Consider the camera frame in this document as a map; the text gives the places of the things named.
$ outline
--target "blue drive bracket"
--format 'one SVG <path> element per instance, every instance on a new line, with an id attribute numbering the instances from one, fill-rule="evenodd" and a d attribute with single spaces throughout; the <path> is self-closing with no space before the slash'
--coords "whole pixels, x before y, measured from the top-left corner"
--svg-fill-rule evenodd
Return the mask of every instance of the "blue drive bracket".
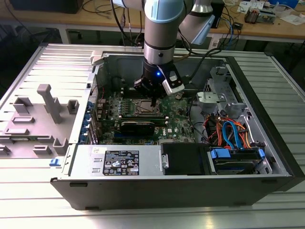
<path id="1" fill-rule="evenodd" d="M 230 152 L 228 149 L 213 149 L 211 151 L 211 156 L 212 156 L 212 159 L 215 159 L 215 158 L 230 158 L 231 155 L 230 155 Z"/>

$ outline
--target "robotic arm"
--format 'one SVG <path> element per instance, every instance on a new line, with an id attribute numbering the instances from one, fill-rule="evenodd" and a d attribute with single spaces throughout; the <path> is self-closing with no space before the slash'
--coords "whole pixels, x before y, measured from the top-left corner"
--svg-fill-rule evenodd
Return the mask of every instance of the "robotic arm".
<path id="1" fill-rule="evenodd" d="M 152 99 L 184 89 L 173 63 L 178 30 L 194 44 L 205 40 L 214 16 L 211 0 L 113 0 L 116 5 L 145 12 L 144 63 L 134 88 Z"/>

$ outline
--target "computer case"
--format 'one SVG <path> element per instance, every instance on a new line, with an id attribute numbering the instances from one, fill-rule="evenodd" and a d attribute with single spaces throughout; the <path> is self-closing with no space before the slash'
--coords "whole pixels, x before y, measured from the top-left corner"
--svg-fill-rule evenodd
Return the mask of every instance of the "computer case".
<path id="1" fill-rule="evenodd" d="M 77 13 L 83 0 L 10 0 L 15 10 Z"/>

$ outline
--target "black cable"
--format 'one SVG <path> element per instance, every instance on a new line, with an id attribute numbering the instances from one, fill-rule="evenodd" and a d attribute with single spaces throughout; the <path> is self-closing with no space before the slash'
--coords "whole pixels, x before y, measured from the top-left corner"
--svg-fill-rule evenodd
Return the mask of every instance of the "black cable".
<path id="1" fill-rule="evenodd" d="M 121 27 L 120 22 L 119 22 L 119 20 L 118 20 L 118 17 L 117 17 L 117 15 L 116 15 L 116 12 L 115 12 L 113 0 L 110 0 L 110 4 L 111 4 L 112 11 L 113 11 L 114 19 L 115 19 L 115 21 L 116 21 L 116 23 L 117 23 L 117 25 L 118 25 L 118 27 L 119 27 L 121 33 L 123 34 L 123 36 L 124 36 L 127 40 L 130 41 L 131 44 L 137 46 L 136 43 L 134 43 L 132 40 L 130 40 L 130 38 L 126 35 L 126 33 L 124 32 L 123 28 Z"/>
<path id="2" fill-rule="evenodd" d="M 222 14 L 229 17 L 230 23 L 231 23 L 231 25 L 232 25 L 232 29 L 234 30 L 234 28 L 233 28 L 233 24 L 235 23 L 235 22 L 234 22 L 234 18 L 230 15 L 230 12 L 229 12 L 228 8 L 227 8 L 226 6 L 225 6 L 224 8 L 226 9 L 227 13 L 222 13 Z M 236 39 L 237 39 L 237 41 L 236 41 L 235 43 L 231 43 L 231 47 L 232 47 L 233 45 L 235 45 L 235 47 L 236 47 L 236 45 L 237 45 L 237 43 L 238 43 L 238 41 L 239 41 L 239 35 L 240 35 L 240 33 L 241 33 L 241 30 L 240 30 L 240 31 L 239 31 L 238 29 L 236 29 L 236 30 L 237 30 L 238 35 L 237 35 L 235 38 L 233 38 L 231 42 L 233 42 L 233 41 L 236 40 Z M 224 40 L 223 40 L 222 42 L 220 42 L 220 46 L 219 46 L 219 47 L 222 47 L 222 49 L 224 49 L 224 47 L 227 46 L 227 45 L 230 43 L 230 40 L 229 40 L 228 42 L 225 42 L 225 40 L 227 39 L 229 33 L 230 33 L 230 30 L 229 30 L 229 32 L 227 33 L 227 35 L 226 35 L 226 37 L 224 38 Z"/>
<path id="3" fill-rule="evenodd" d="M 130 35 L 130 40 L 132 41 L 132 28 L 131 28 L 131 26 L 130 26 L 129 8 L 127 8 L 127 14 L 128 14 L 127 18 L 128 18 L 128 26 L 129 26 L 129 35 Z"/>
<path id="4" fill-rule="evenodd" d="M 8 32 L 6 32 L 6 30 L 3 28 L 2 25 L 0 25 L 0 28 L 3 30 L 3 32 L 4 32 L 7 36 L 9 35 Z"/>
<path id="5" fill-rule="evenodd" d="M 143 29 L 143 24 L 142 24 L 142 11 L 140 11 L 140 25 L 141 25 L 140 32 L 139 32 L 138 36 L 135 38 L 135 41 L 134 41 L 136 44 L 137 44 L 138 38 L 139 38 L 139 36 L 141 35 L 142 29 Z"/>
<path id="6" fill-rule="evenodd" d="M 186 3 L 185 3 L 185 0 L 183 0 L 183 4 L 184 4 L 185 16 L 187 16 L 187 8 L 186 8 Z"/>
<path id="7" fill-rule="evenodd" d="M 193 74 L 189 77 L 189 80 L 191 80 L 191 79 L 194 78 L 194 76 L 196 75 L 198 69 L 200 68 L 200 65 L 202 64 L 202 62 L 204 61 L 204 59 L 205 59 L 207 56 L 215 55 L 215 54 L 217 54 L 217 53 L 220 53 L 221 51 L 222 51 L 222 50 L 221 50 L 220 48 L 214 48 L 214 49 L 210 49 L 209 51 L 207 51 L 207 52 L 203 55 L 203 57 L 201 58 L 201 60 L 199 61 L 199 63 L 197 64 L 197 66 L 196 66 L 196 68 L 195 68 Z"/>
<path id="8" fill-rule="evenodd" d="M 4 3 L 5 3 L 6 8 L 8 9 L 8 11 L 10 12 L 10 14 L 13 16 L 13 18 L 20 23 L 20 25 L 31 35 L 31 37 L 33 39 L 35 39 L 38 43 L 40 43 L 40 41 L 37 40 L 36 37 L 33 36 L 33 34 L 28 30 L 28 28 L 25 27 L 25 25 L 13 14 L 13 12 L 10 10 L 6 0 L 4 0 Z"/>
<path id="9" fill-rule="evenodd" d="M 196 124 L 199 124 L 199 123 L 203 123 L 203 122 L 197 122 L 195 124 L 193 124 L 192 122 L 192 119 L 191 119 L 191 109 L 192 109 L 192 105 L 194 103 L 194 101 L 196 100 L 196 97 L 194 97 L 194 99 L 192 100 L 191 102 L 191 105 L 190 105 L 190 109 L 189 109 L 189 112 L 188 112 L 188 116 L 189 116 L 189 121 L 191 123 L 191 126 L 193 127 L 193 129 L 200 134 L 200 136 L 202 137 L 203 140 L 206 141 L 206 143 L 210 144 L 208 141 L 207 141 L 207 138 L 195 127 Z"/>
<path id="10" fill-rule="evenodd" d="M 86 12 L 89 12 L 89 13 L 106 13 L 106 12 L 110 12 L 110 11 L 112 11 L 112 9 L 111 10 L 105 10 L 105 11 L 100 11 L 99 10 L 99 8 L 100 7 L 103 7 L 103 6 L 110 6 L 110 4 L 104 4 L 104 5 L 100 5 L 100 6 L 98 6 L 95 10 L 96 11 L 90 11 L 90 10 L 87 10 L 87 9 L 85 9 L 85 5 L 87 5 L 89 2 L 92 2 L 92 1 L 94 1 L 94 0 L 88 0 L 87 2 L 85 2 L 82 6 L 81 6 L 81 8 L 84 10 L 84 11 L 86 11 Z"/>
<path id="11" fill-rule="evenodd" d="M 182 40 L 182 44 L 183 44 L 184 48 L 185 48 L 189 53 L 194 54 L 195 56 L 206 57 L 205 54 L 198 53 L 198 52 L 193 52 L 193 51 L 192 51 L 192 47 L 191 47 L 191 43 L 183 36 L 183 34 L 181 33 L 180 30 L 178 30 L 178 32 L 179 32 L 179 34 L 180 34 L 180 36 L 181 36 L 181 40 Z M 217 54 L 217 53 L 220 53 L 220 52 L 221 52 L 221 51 L 215 52 L 215 53 L 211 53 L 209 56 L 212 56 L 212 55 Z"/>

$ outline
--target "label sticker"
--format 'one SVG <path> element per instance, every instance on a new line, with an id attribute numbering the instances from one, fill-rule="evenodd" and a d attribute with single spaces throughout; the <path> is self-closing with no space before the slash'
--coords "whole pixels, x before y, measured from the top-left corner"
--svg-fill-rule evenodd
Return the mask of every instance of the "label sticker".
<path id="1" fill-rule="evenodd" d="M 103 174 L 105 176 L 139 175 L 139 151 L 106 151 Z"/>
<path id="2" fill-rule="evenodd" d="M 107 150 L 106 147 L 93 147 L 91 153 L 92 154 L 103 154 Z"/>

